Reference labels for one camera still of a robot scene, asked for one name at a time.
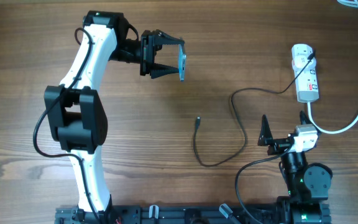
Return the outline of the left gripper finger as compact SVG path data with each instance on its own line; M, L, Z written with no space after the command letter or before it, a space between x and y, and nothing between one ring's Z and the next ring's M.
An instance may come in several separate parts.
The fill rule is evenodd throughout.
M172 37L163 31L156 30L157 35L155 36L156 45L184 45L185 41L183 39L178 39Z
M176 67L162 65L159 63L153 63L150 65L150 76L151 79L156 79L165 75L178 73L179 69Z

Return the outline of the Galaxy S25 smartphone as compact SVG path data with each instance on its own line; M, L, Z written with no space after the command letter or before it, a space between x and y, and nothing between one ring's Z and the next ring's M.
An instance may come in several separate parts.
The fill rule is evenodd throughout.
M186 53L184 44L179 45L178 51L178 73L180 81L185 81L185 68L186 68Z

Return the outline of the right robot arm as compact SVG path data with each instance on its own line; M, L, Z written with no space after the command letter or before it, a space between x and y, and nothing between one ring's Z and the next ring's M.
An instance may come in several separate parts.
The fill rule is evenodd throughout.
M280 158L279 169L288 189L288 196L276 202L278 223L331 223L328 191L332 170L322 163L308 163L306 153L316 147L319 131L304 112L301 124L285 138L274 138L266 115L262 116L259 146L267 146L267 154Z

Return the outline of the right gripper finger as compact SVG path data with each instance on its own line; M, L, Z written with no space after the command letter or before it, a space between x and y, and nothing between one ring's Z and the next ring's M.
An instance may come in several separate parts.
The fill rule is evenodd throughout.
M259 139L257 142L258 146L269 146L273 144L273 136L270 130L269 122L267 116L264 114L262 116L262 124Z
M312 124L308 116L304 111L300 111L300 123L301 124ZM321 135L321 131L316 127L316 125L313 125L315 129L317 130L317 135Z

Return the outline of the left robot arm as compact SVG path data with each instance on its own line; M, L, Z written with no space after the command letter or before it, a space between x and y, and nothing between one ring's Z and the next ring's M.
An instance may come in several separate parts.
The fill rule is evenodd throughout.
M185 79L185 41L161 30L146 30L134 40L134 30L121 12L89 11L79 28L80 48L69 72L44 93L51 135L69 157L76 178L79 202L62 210L57 223L120 223L104 178L102 146L108 119L99 97L106 65L114 60L138 63L140 75L159 78L177 73Z

